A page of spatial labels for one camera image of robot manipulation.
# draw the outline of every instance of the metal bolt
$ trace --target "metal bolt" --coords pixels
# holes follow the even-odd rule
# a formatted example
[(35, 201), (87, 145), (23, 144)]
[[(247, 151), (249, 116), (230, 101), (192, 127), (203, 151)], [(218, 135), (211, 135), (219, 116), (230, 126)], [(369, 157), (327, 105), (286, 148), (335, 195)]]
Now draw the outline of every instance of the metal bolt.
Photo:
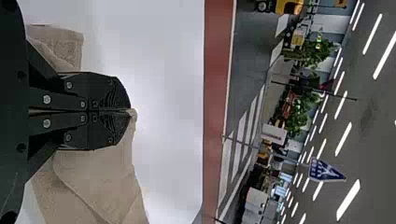
[(50, 96), (45, 95), (43, 97), (43, 102), (44, 102), (45, 105), (49, 105), (50, 104)]
[(50, 127), (50, 120), (49, 119), (44, 119), (43, 126), (44, 126), (44, 128), (49, 128)]
[(19, 151), (20, 153), (23, 153), (26, 151), (26, 145), (24, 143), (21, 143), (17, 146), (17, 151)]
[(66, 82), (66, 88), (71, 90), (73, 88), (73, 83), (71, 82)]
[(67, 134), (64, 136), (64, 140), (65, 140), (66, 142), (70, 142), (70, 141), (72, 140), (72, 135), (71, 135), (70, 133), (67, 133)]

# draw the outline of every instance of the asphalt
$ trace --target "asphalt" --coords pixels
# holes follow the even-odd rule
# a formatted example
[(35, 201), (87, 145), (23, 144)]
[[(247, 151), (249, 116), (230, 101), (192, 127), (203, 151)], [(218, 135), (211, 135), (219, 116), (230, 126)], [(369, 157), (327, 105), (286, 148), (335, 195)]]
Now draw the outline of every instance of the asphalt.
[(254, 11), (254, 1), (238, 0), (233, 36), (233, 58), (226, 134), (237, 129), (266, 79), (279, 16)]
[[(236, 138), (239, 129), (239, 120), (247, 113), (245, 130), (243, 131), (244, 142), (250, 142), (250, 139), (246, 139), (246, 135), (248, 128), (253, 130), (254, 126), (251, 125), (248, 127), (250, 109), (254, 109), (254, 112), (252, 112), (254, 116), (252, 123), (254, 124), (257, 122), (257, 119), (260, 119), (260, 116), (257, 116), (257, 114), (261, 112), (261, 109), (258, 107), (258, 95), (266, 81), (266, 74), (270, 65), (272, 51), (281, 39), (281, 37), (275, 37), (279, 16), (276, 14), (255, 12), (254, 7), (254, 1), (237, 1), (228, 114), (226, 120), (226, 135), (229, 135), (233, 131), (233, 137)], [(251, 108), (254, 98), (257, 98), (257, 102), (256, 105)], [(241, 156), (235, 157), (235, 153), (241, 153)], [(246, 182), (248, 177), (243, 176), (243, 181), (240, 186), (237, 186), (237, 182), (243, 174), (242, 171), (246, 167), (251, 153), (252, 150), (250, 149), (246, 157), (244, 157), (243, 150), (240, 150), (240, 152), (237, 151), (235, 143), (231, 146), (227, 189), (224, 200), (222, 200), (222, 203), (219, 205), (219, 214), (226, 209), (226, 204), (232, 197), (233, 190), (235, 188), (238, 189), (223, 219), (226, 223), (235, 222), (239, 194), (244, 185), (243, 183)], [(235, 158), (240, 158), (240, 162), (234, 162)], [(238, 171), (235, 177), (232, 178), (233, 167), (235, 165), (238, 166)]]
[[(311, 181), (302, 193), (307, 172), (300, 167), (304, 173), (302, 184), (298, 189), (295, 186), (291, 189), (293, 205), (298, 202), (299, 207), (294, 217), (290, 217), (293, 206), (286, 210), (285, 223), (299, 223), (304, 213), (305, 224), (394, 222), (396, 49), (390, 53), (378, 79), (373, 79), (373, 72), (396, 31), (394, 8), (395, 1), (365, 1), (357, 29), (351, 32), (344, 46), (344, 62), (336, 80), (337, 83), (341, 72), (345, 71), (339, 94), (348, 91), (348, 96), (357, 97), (359, 101), (346, 101), (339, 118), (334, 120), (340, 99), (330, 99), (316, 121), (320, 125), (324, 115), (329, 114), (323, 132), (316, 133), (313, 141), (306, 146), (307, 149), (314, 146), (313, 155), (316, 156), (326, 138), (327, 144), (321, 158), (342, 171), (347, 181), (325, 183), (313, 202), (312, 196), (318, 183)], [(379, 13), (383, 13), (382, 21), (367, 54), (363, 56), (361, 52)], [(338, 157), (335, 157), (334, 151), (349, 122), (352, 123), (352, 130)], [(337, 222), (336, 211), (357, 179), (361, 182), (361, 190)]]

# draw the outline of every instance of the traffic sign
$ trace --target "traffic sign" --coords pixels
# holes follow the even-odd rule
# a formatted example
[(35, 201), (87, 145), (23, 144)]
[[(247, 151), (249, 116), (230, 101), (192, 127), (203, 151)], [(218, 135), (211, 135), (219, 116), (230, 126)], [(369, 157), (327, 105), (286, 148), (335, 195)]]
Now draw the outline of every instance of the traffic sign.
[(309, 178), (317, 182), (339, 182), (347, 178), (325, 161), (312, 158), (309, 164)]

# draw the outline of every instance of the sign pole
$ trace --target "sign pole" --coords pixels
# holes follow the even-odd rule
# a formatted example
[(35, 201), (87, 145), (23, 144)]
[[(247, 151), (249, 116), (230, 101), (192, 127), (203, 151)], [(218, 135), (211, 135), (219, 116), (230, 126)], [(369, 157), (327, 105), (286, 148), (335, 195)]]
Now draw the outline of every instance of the sign pole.
[(358, 99), (356, 99), (356, 98), (352, 98), (352, 97), (348, 97), (348, 96), (344, 97), (342, 95), (337, 95), (337, 94), (334, 95), (334, 93), (332, 91), (323, 91), (323, 90), (315, 89), (315, 88), (312, 88), (312, 87), (296, 86), (296, 85), (293, 85), (293, 84), (282, 83), (282, 82), (278, 82), (278, 81), (271, 81), (271, 83), (274, 83), (274, 84), (277, 84), (277, 85), (281, 85), (281, 86), (295, 87), (295, 88), (299, 88), (299, 89), (306, 89), (306, 90), (315, 91), (315, 92), (318, 92), (318, 93), (325, 93), (325, 94), (328, 94), (331, 97), (346, 98), (347, 100), (358, 101)]
[(273, 155), (273, 156), (275, 156), (275, 157), (279, 157), (279, 158), (281, 158), (281, 159), (283, 159), (283, 160), (285, 160), (285, 161), (293, 162), (293, 163), (295, 163), (296, 165), (301, 165), (301, 166), (303, 166), (303, 167), (309, 167), (308, 164), (304, 164), (303, 162), (298, 162), (297, 160), (294, 160), (294, 159), (292, 159), (292, 158), (286, 157), (286, 156), (284, 156), (284, 155), (277, 154), (277, 153), (275, 153), (275, 152), (271, 152), (270, 150), (268, 150), (268, 149), (266, 149), (266, 148), (255, 147), (255, 146), (253, 146), (253, 145), (246, 144), (246, 143), (244, 143), (244, 142), (241, 142), (241, 141), (236, 140), (236, 139), (231, 138), (231, 137), (227, 137), (227, 136), (225, 136), (225, 135), (222, 135), (221, 137), (222, 137), (222, 138), (225, 138), (225, 139), (229, 139), (229, 140), (235, 141), (236, 143), (239, 143), (239, 144), (241, 144), (242, 146), (245, 146), (245, 147), (252, 147), (252, 148), (256, 148), (256, 149), (258, 149), (258, 150), (264, 149), (264, 150), (265, 150), (265, 153), (267, 153), (267, 154), (269, 154), (269, 155)]

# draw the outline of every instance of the white wall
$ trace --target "white wall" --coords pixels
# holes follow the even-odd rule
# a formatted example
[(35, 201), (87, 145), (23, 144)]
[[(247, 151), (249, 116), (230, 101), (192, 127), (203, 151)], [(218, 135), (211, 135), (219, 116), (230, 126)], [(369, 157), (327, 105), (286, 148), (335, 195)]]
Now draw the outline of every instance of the white wall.
[(149, 221), (202, 203), (204, 0), (20, 0), (27, 23), (85, 35), (83, 69), (117, 76), (138, 112), (134, 164)]

